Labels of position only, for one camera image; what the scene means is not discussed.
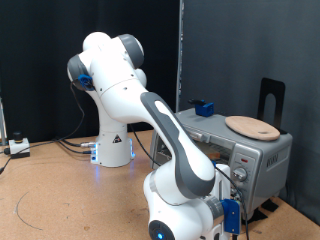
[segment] oven control knob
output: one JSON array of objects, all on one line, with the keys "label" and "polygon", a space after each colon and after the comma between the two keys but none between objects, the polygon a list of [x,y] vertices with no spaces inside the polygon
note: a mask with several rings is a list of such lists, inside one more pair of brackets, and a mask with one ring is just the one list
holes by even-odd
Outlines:
[{"label": "oven control knob", "polygon": [[247,179],[247,171],[244,168],[236,168],[233,170],[233,176],[240,182]]}]

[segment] toaster oven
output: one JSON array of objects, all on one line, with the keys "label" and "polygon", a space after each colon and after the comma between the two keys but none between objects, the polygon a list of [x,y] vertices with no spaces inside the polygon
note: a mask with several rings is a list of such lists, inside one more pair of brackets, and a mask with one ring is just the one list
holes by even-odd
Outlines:
[{"label": "toaster oven", "polygon": [[[285,186],[291,152],[292,136],[281,134],[274,141],[255,140],[231,130],[225,117],[201,117],[189,109],[176,113],[198,147],[216,163],[229,165],[231,178],[240,188],[248,219],[254,210]],[[154,131],[151,156],[160,164],[171,160],[171,153]],[[150,166],[158,166],[150,161]]]}]

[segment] blue block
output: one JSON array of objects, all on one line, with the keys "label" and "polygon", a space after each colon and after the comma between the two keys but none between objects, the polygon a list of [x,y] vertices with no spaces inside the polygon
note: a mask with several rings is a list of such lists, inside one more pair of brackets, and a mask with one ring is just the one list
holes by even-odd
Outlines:
[{"label": "blue block", "polygon": [[224,211],[224,231],[239,235],[241,231],[240,205],[232,199],[221,201]]},{"label": "blue block", "polygon": [[207,103],[203,106],[199,104],[195,104],[196,114],[203,117],[210,117],[214,113],[214,104]]}]

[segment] logo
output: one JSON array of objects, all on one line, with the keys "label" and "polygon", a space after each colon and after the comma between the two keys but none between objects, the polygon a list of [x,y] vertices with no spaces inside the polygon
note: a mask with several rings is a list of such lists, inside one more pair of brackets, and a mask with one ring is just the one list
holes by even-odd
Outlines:
[{"label": "logo", "polygon": [[278,162],[278,154],[268,159],[267,168]]},{"label": "logo", "polygon": [[113,143],[119,143],[122,142],[121,138],[119,137],[119,135],[117,134],[117,136],[114,138]]}]

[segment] warning label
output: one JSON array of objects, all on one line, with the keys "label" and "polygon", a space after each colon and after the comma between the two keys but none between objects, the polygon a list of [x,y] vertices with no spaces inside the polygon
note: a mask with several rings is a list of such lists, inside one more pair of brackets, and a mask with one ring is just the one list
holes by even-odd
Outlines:
[{"label": "warning label", "polygon": [[122,142],[121,138],[119,137],[119,135],[117,135],[114,140],[113,140],[113,143],[119,143],[119,142]]}]

